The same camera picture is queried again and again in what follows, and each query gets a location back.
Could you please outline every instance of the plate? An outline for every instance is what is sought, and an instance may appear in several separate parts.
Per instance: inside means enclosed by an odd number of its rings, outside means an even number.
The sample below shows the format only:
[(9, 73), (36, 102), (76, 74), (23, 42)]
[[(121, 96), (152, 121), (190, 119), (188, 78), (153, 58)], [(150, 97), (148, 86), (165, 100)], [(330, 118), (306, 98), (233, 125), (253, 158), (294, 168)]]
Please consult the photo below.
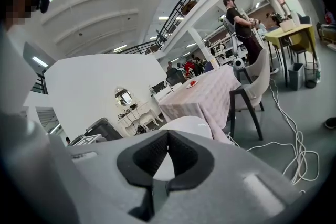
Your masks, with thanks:
[(195, 84), (194, 85), (190, 85), (190, 83), (188, 84), (188, 86), (187, 86), (187, 89), (188, 88), (191, 88), (192, 86), (195, 86), (197, 83), (198, 83), (198, 81), (197, 80), (195, 80), (196, 82), (195, 82)]

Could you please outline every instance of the shoe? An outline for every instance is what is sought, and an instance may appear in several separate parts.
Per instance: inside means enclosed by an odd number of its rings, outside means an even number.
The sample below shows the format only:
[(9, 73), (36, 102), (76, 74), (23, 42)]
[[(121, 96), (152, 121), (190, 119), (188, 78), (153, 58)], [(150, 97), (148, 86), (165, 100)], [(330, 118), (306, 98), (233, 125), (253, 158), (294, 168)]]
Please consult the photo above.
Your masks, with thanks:
[(279, 71), (279, 68), (276, 68), (276, 69), (273, 69), (269, 74), (273, 75), (273, 74), (278, 73), (278, 71)]
[(328, 129), (334, 129), (336, 128), (336, 118), (328, 118), (324, 124)]

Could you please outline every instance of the tissue box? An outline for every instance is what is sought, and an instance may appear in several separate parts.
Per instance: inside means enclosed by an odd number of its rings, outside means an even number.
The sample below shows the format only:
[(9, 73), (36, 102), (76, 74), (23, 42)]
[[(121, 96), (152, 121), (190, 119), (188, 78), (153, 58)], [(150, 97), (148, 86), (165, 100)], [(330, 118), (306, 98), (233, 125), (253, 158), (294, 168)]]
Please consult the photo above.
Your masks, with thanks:
[(295, 28), (295, 23), (293, 19), (291, 20), (285, 20), (283, 23), (280, 24), (281, 28), (284, 32), (291, 31)]

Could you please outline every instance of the man wearing black cap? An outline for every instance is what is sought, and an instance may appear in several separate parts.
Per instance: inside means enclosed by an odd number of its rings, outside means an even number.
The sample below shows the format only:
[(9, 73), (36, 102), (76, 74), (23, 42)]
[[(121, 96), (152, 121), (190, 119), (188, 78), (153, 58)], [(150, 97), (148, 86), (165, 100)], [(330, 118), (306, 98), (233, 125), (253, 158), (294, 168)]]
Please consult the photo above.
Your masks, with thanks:
[[(251, 27), (254, 27), (256, 22), (254, 20), (252, 22), (245, 20), (235, 9), (233, 0), (223, 0), (223, 3), (226, 6), (226, 18), (231, 24), (235, 25), (237, 38), (245, 45), (250, 65), (252, 65), (258, 59), (259, 53), (262, 50), (257, 38), (251, 31)], [(273, 69), (270, 67), (270, 74), (275, 74), (278, 71), (278, 68)]]

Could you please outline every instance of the mirror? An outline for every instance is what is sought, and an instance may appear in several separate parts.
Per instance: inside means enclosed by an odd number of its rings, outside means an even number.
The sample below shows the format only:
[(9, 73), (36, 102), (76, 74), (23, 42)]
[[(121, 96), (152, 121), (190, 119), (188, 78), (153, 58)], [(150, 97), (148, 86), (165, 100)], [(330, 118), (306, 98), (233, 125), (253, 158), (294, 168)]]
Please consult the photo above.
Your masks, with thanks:
[(115, 100), (122, 106), (130, 105), (132, 102), (131, 93), (124, 88), (117, 88), (115, 91)]

